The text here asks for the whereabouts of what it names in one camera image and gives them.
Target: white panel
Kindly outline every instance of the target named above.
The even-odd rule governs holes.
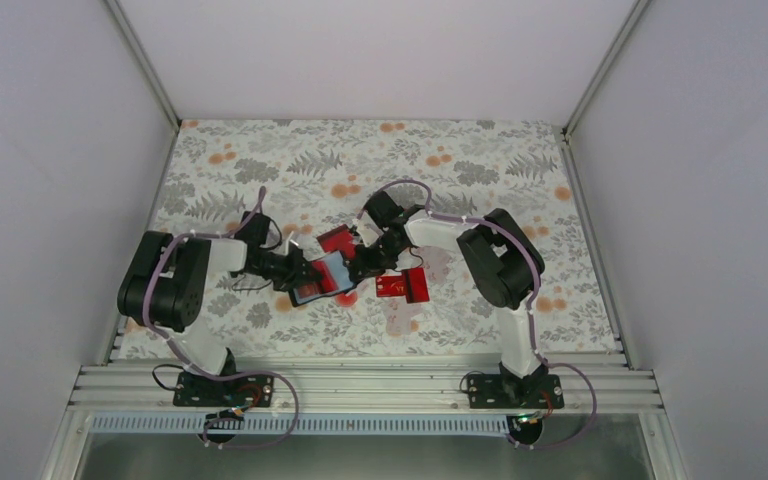
[[[38,478],[171,140],[102,2],[0,1],[0,478]]]
[[[573,135],[690,478],[768,478],[768,2],[653,2]]]
[[[564,124],[633,0],[123,0],[176,111]]]

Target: gray leaf print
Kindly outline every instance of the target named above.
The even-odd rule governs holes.
[[[196,200],[195,205],[187,209],[187,215],[216,221],[220,218],[237,216],[243,212],[243,208],[243,199],[237,192],[234,192],[233,196],[228,192],[219,192],[219,195],[207,192],[207,196],[202,196]]]
[[[305,125],[304,127],[296,127],[292,133],[299,135],[319,135],[320,133],[328,131],[328,128],[324,125]]]
[[[382,132],[382,122],[393,125],[393,131]],[[459,123],[409,120],[403,122],[404,128],[397,126],[399,123],[281,119],[187,122],[175,145],[152,228],[222,229],[225,222],[240,220],[245,206],[252,206],[257,187],[266,185],[270,189],[268,209],[278,228],[301,233],[297,240],[305,251],[310,249],[319,256],[314,253],[321,248],[317,234],[335,224],[350,224],[377,187],[398,178],[416,178],[434,189],[435,211],[480,215],[493,207],[505,208],[524,230],[532,231],[546,260],[544,296],[552,302],[552,311],[544,316],[546,321],[541,323],[545,324],[538,330],[540,348],[614,348],[575,204],[555,198],[557,187],[569,185],[551,125],[495,119]],[[225,154],[231,151],[236,157],[225,161]],[[208,165],[212,154],[222,156],[223,161]],[[436,165],[439,168],[427,168],[435,163],[426,164],[431,155],[441,161]],[[317,163],[324,165],[317,169]],[[287,172],[290,166],[297,173]],[[345,195],[335,190],[339,185],[346,187]],[[402,206],[425,200],[425,192],[413,185],[397,185],[388,193]],[[356,298],[346,298],[355,302],[351,307],[322,300],[294,311],[298,321],[285,322],[278,318],[272,304],[277,297],[269,291],[235,291],[261,286],[261,278],[232,278],[225,273],[208,278],[211,288],[205,291],[200,319],[210,323],[211,331],[235,353],[245,356],[498,352],[493,308],[475,289],[466,264],[447,261],[449,256],[441,252],[418,252],[426,260],[422,268],[432,297],[437,299],[427,304],[378,298],[374,283],[364,283],[356,290]],[[234,305],[231,296],[239,303]],[[391,318],[403,326],[410,322],[410,328],[401,329],[399,337],[391,337],[387,328]],[[126,330],[119,350],[122,356],[171,355],[158,336],[145,329],[130,330]]]
[[[255,303],[249,309],[249,313],[246,314],[246,321],[250,322],[253,328],[266,328],[271,319],[272,313],[270,313],[269,305],[266,302]]]
[[[340,154],[334,155],[334,150],[331,150],[330,153],[325,153],[322,150],[315,153],[305,151],[293,160],[292,165],[287,167],[287,171],[302,175],[322,176],[326,171],[342,164]]]
[[[169,214],[182,213],[187,209],[187,198],[196,194],[192,183],[176,182],[166,185],[161,190],[163,200],[161,209]]]
[[[224,275],[216,283],[216,288],[221,288],[222,290],[227,290],[229,292],[232,292],[234,291],[234,287],[237,285],[239,281],[240,281],[239,277],[234,278],[231,275]]]
[[[221,172],[199,172],[198,173],[199,178],[205,178],[207,180],[210,180],[211,183],[217,183],[219,185],[236,185],[237,181],[234,180],[234,177],[227,173],[221,173]]]
[[[446,195],[447,196],[434,195],[431,200],[431,206],[435,210],[457,215],[468,215],[478,210],[478,207],[476,207],[475,203],[472,201],[472,197],[467,197],[464,193],[461,193],[460,196],[454,193]]]
[[[206,151],[207,141],[200,138],[184,137],[175,145],[175,153],[184,152],[192,161],[196,161]]]
[[[476,315],[490,318],[490,314],[493,313],[493,306],[483,298],[476,298],[473,299],[472,306],[469,307],[469,310]]]
[[[414,185],[396,185],[388,188],[387,194],[396,204],[404,208],[425,203],[425,190]]]
[[[416,162],[416,159],[419,158],[421,152],[422,149],[418,143],[399,138],[393,142],[393,146],[390,148],[390,151],[387,152],[387,158],[391,160],[404,158],[408,163],[413,165],[414,162]]]
[[[236,295],[233,293],[223,293],[210,302],[210,305],[207,306],[207,311],[216,316],[223,317],[239,304],[240,299]]]
[[[472,135],[469,137],[469,143],[461,144],[461,151],[467,155],[480,157],[493,153],[500,148],[504,151],[510,147],[509,141],[504,138],[487,138],[486,136]]]
[[[287,148],[295,142],[296,136],[291,134],[276,135],[272,132],[262,132],[255,140],[248,142],[251,153],[266,153],[279,148]]]
[[[227,137],[231,131],[224,127],[200,126],[196,129],[199,133],[206,133],[211,137]]]
[[[491,170],[484,165],[460,161],[455,163],[454,170],[461,172],[458,175],[458,180],[464,185],[474,185],[476,183],[490,185],[499,181],[499,172]]]
[[[251,181],[260,183],[268,182],[278,178],[279,172],[275,167],[269,166],[266,162],[261,162],[253,158],[241,158],[234,164],[238,170],[234,178],[242,184]]]
[[[517,154],[513,160],[511,160],[508,168],[505,169],[507,175],[517,175],[520,177],[530,178],[531,180],[543,180],[543,176],[547,173],[554,172],[557,165],[552,157],[547,157],[544,153],[541,157],[537,157],[534,154],[529,154],[532,158],[528,159],[521,154]]]

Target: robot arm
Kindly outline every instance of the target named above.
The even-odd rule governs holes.
[[[272,281],[275,290],[289,292],[294,305],[301,305],[351,290],[367,278],[395,269],[408,248],[438,247],[463,255],[479,292],[497,307],[502,361],[493,395],[520,407],[534,400],[538,390],[545,391],[547,382],[559,385],[557,376],[549,375],[530,349],[529,321],[521,303],[532,292],[535,279],[507,239],[484,225],[432,218],[421,206],[403,209],[384,192],[373,195],[364,209],[382,233],[377,238],[367,233],[363,244],[354,244],[344,226],[343,244],[315,261],[306,260],[289,241],[284,254],[265,248],[271,220],[260,213],[234,238],[189,239],[175,250],[158,279],[150,305],[154,326],[165,329],[190,361],[206,372],[229,375],[235,373],[230,351],[215,341],[204,322],[196,321],[208,273],[263,277]],[[538,273],[543,272],[539,253],[506,211],[496,209],[484,220],[514,235],[534,259]],[[141,311],[149,278],[171,240],[170,234],[146,232],[119,290],[120,313],[143,323]],[[560,408],[562,401],[556,398],[553,404]]]
[[[484,225],[432,218],[419,206],[403,209],[384,192],[373,195],[364,209],[382,234],[371,244],[357,248],[356,256],[361,258],[362,265],[374,263],[364,263],[364,258],[392,259],[396,252],[407,247],[437,247],[464,257],[478,291],[496,307],[494,315],[502,347],[500,388],[503,391],[497,393],[504,393],[514,404],[524,404],[535,397],[539,399],[539,391],[545,391],[547,385],[560,384],[557,376],[549,375],[546,366],[531,350],[529,318],[522,302],[531,294],[534,278],[526,260],[510,241]],[[525,246],[538,273],[543,273],[543,258],[508,212],[495,209],[484,220],[511,233]],[[358,270],[355,275],[362,277],[362,270]],[[562,399],[556,398],[553,403],[562,405]]]

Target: floral tablecloth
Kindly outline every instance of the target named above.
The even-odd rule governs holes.
[[[187,120],[161,189],[153,229],[230,229],[260,185],[264,213],[308,258],[315,237],[348,223],[379,186],[422,180],[439,212],[507,209],[546,262],[536,304],[546,351],[605,351],[614,339],[551,127],[539,122]],[[389,190],[403,205],[421,189]],[[377,298],[373,282],[353,294],[292,308],[286,293],[227,275],[208,278],[199,321],[244,356],[434,355],[498,352],[490,305],[462,259],[421,248],[431,301]],[[129,320],[125,358],[167,358],[158,338]]]

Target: metal base plate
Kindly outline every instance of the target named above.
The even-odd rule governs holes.
[[[254,400],[256,385],[263,392],[254,407],[267,408],[272,405],[272,391],[275,380],[268,375],[252,375],[233,382],[214,382],[204,377],[182,372],[178,375],[179,388],[175,391],[172,404],[176,407],[237,407]]]
[[[469,392],[469,408],[476,410],[488,409],[548,409],[546,398],[540,392],[545,392],[552,403],[553,409],[564,407],[561,380],[557,375],[545,375],[537,385],[534,394],[525,401],[511,398],[502,388],[502,376],[486,373],[472,373],[466,377],[466,389]]]

